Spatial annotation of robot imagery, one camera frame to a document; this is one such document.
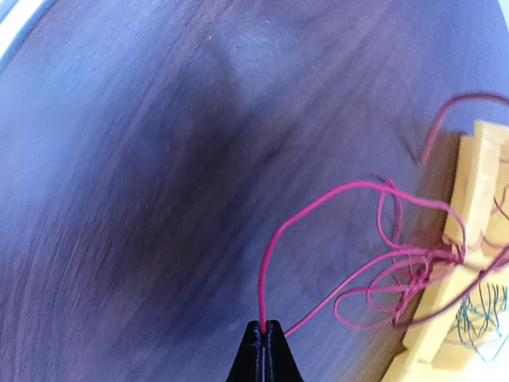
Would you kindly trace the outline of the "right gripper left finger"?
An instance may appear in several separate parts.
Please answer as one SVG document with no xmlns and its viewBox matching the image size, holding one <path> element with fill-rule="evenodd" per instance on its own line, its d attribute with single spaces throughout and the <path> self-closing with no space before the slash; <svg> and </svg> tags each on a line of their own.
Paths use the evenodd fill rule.
<svg viewBox="0 0 509 382">
<path fill-rule="evenodd" d="M 259 322 L 251 321 L 244 331 L 227 382 L 262 382 L 263 339 Z"/>
</svg>

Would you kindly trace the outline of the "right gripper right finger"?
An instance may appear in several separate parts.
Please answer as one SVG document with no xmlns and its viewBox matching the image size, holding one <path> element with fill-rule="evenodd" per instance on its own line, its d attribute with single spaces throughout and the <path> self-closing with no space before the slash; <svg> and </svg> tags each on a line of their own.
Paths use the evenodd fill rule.
<svg viewBox="0 0 509 382">
<path fill-rule="evenodd" d="M 266 322 L 264 334 L 264 380 L 267 382 L 303 382 L 285 334 L 276 320 Z"/>
</svg>

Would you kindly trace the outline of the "yellow three-compartment bin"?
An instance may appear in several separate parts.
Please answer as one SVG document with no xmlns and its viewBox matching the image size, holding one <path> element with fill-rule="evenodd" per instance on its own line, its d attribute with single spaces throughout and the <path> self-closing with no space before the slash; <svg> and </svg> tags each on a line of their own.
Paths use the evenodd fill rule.
<svg viewBox="0 0 509 382">
<path fill-rule="evenodd" d="M 495 380 L 491 366 L 508 359 L 508 266 L 491 265 L 508 254 L 508 129 L 478 121 L 460 140 L 451 200 L 460 215 L 448 216 L 445 238 L 466 245 L 464 267 L 427 288 L 416 318 L 470 292 L 433 320 L 406 331 L 404 350 L 385 381 Z"/>
</svg>

